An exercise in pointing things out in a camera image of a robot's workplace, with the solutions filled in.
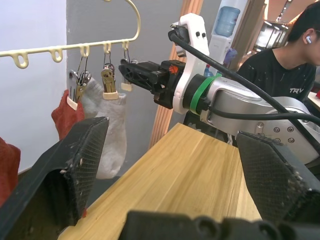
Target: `orange logo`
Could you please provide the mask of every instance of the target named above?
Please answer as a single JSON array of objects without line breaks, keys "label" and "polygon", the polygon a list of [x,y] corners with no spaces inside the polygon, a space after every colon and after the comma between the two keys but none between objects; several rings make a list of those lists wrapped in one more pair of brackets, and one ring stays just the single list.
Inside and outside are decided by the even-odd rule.
[{"label": "orange logo", "polygon": [[171,65],[171,66],[169,67],[169,72],[172,73],[172,74],[177,74],[177,72],[178,72],[178,67]]}]

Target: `man's ear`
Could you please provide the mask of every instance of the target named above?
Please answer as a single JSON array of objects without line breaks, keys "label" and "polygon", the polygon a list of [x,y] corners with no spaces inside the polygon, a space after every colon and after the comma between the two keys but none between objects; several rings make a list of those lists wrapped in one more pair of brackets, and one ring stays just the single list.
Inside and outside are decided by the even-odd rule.
[{"label": "man's ear", "polygon": [[302,41],[304,44],[310,44],[317,40],[317,33],[313,28],[309,28],[302,35]]}]

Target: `wooden frame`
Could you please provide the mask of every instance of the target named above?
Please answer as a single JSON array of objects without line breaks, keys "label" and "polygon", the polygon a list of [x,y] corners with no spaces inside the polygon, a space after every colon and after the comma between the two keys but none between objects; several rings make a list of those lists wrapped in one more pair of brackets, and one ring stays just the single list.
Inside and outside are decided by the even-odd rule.
[{"label": "wooden frame", "polygon": [[[194,13],[200,14],[204,0],[183,0],[180,16]],[[173,44],[170,54],[170,60],[180,60],[185,62],[184,58],[178,57],[176,47]],[[167,109],[163,106],[158,106],[156,111],[155,120],[152,129],[149,148],[155,145],[167,132],[172,117],[173,109]]]}]

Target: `robotic arm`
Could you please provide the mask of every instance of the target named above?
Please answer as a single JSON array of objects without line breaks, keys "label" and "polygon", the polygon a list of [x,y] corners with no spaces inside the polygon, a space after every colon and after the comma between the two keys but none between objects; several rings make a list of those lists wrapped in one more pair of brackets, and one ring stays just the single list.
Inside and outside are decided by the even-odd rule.
[{"label": "robotic arm", "polygon": [[[171,25],[171,34],[209,56],[205,23],[201,16],[189,13]],[[186,57],[186,63],[166,60],[161,65],[147,61],[138,64],[122,61],[121,74],[130,83],[149,90],[154,102],[180,114],[192,111],[200,120],[225,133],[237,136],[239,131],[266,136],[287,145],[294,155],[305,165],[319,158],[319,149],[297,129],[293,121],[231,119],[228,113],[242,115],[278,114],[278,111],[262,97],[242,84],[217,75],[203,76],[206,62],[176,45],[179,57]],[[317,126],[308,120],[308,109],[300,101],[290,97],[275,97],[278,103],[290,113],[305,116],[299,120],[303,128],[320,142]]]}]

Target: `black cable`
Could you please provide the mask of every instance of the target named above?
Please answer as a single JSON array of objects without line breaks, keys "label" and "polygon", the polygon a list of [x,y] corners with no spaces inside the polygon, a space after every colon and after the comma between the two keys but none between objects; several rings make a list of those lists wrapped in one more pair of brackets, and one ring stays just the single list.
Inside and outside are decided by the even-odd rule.
[{"label": "black cable", "polygon": [[[181,40],[177,36],[177,32],[175,30],[172,30],[168,33],[168,37],[170,41],[174,42],[178,46],[182,47],[184,50],[188,51],[198,59],[204,61],[206,64],[209,64],[211,67],[217,69],[221,73],[227,75],[232,80],[240,83],[244,87],[248,88],[258,96],[260,96],[263,100],[265,100],[267,103],[269,103],[274,109],[276,109],[279,113],[289,113],[288,110],[282,106],[279,102],[277,102],[274,98],[272,98],[269,94],[264,92],[261,88],[254,85],[252,82],[248,81],[244,77],[240,76],[236,72],[233,72],[229,70],[228,68],[224,67],[217,61],[213,60],[209,56],[203,54],[199,50],[195,49],[191,45],[189,45],[187,42]],[[311,135],[310,132],[308,132],[307,129],[299,122],[297,119],[290,119],[289,120],[295,128],[307,139],[307,141],[312,145],[312,147],[317,151],[317,153],[320,155],[320,144],[319,142]]]},{"label": "black cable", "polygon": [[251,120],[251,121],[269,121],[269,120],[306,120],[320,126],[320,118],[304,114],[304,113],[277,113],[277,114],[243,114],[243,113],[230,113],[220,111],[214,107],[210,108],[210,111],[215,115],[226,119],[238,119],[238,120]]}]

